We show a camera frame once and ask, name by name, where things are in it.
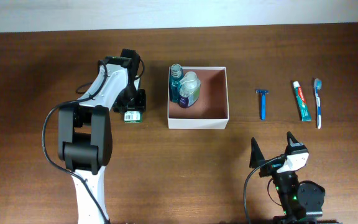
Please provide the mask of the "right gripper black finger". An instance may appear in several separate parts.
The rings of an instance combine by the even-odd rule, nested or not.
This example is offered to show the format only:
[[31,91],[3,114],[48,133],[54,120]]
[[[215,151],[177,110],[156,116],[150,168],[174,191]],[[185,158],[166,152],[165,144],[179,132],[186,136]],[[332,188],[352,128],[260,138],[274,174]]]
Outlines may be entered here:
[[305,145],[299,142],[290,131],[287,132],[287,147],[285,149],[286,155],[295,155],[305,153]]
[[249,167],[255,169],[255,168],[263,165],[264,162],[265,162],[264,155],[262,154],[262,151],[260,150],[260,147],[259,147],[256,139],[252,138],[251,139],[251,154],[250,154]]

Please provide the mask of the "green white soap packet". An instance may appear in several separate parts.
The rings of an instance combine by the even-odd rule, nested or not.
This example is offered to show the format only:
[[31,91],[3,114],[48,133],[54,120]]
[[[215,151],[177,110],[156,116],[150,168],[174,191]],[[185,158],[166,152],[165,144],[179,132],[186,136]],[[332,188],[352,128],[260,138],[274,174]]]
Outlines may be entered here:
[[126,111],[124,113],[125,123],[141,123],[142,113],[140,111]]

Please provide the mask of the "green red toothpaste tube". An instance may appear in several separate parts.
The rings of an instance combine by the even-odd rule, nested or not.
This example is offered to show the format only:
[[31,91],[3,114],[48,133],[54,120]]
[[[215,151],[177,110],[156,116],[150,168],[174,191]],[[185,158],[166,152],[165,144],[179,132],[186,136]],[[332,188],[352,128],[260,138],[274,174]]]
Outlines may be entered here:
[[311,121],[311,115],[310,115],[310,112],[308,109],[308,105],[306,103],[306,99],[304,97],[303,90],[302,90],[298,81],[293,82],[293,88],[294,88],[294,93],[295,93],[296,101],[298,104],[298,108],[300,111],[301,120],[302,121]]

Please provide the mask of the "teal mouthwash bottle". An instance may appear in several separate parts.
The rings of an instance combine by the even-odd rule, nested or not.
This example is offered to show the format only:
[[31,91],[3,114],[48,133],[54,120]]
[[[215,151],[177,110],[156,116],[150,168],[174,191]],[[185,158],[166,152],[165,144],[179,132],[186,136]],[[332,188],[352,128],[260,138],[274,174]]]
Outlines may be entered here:
[[179,99],[180,80],[184,77],[183,68],[180,64],[173,64],[170,67],[170,101],[177,103]]

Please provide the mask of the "dark blue pump bottle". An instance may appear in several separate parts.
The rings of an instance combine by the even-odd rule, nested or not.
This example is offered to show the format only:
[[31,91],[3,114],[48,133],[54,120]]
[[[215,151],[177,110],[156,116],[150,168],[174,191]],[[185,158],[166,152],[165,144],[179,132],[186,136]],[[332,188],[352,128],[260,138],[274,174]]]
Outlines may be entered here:
[[187,72],[180,80],[179,105],[182,108],[191,107],[200,96],[201,80],[195,72]]

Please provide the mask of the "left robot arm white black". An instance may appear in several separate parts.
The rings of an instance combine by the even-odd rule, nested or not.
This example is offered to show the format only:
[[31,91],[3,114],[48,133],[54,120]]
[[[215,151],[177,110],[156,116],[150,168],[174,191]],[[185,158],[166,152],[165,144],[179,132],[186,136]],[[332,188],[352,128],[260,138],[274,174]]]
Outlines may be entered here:
[[98,76],[83,95],[58,108],[58,157],[74,182],[79,223],[109,223],[104,173],[112,154],[110,113],[131,121],[146,110],[140,55],[123,49],[98,62]]

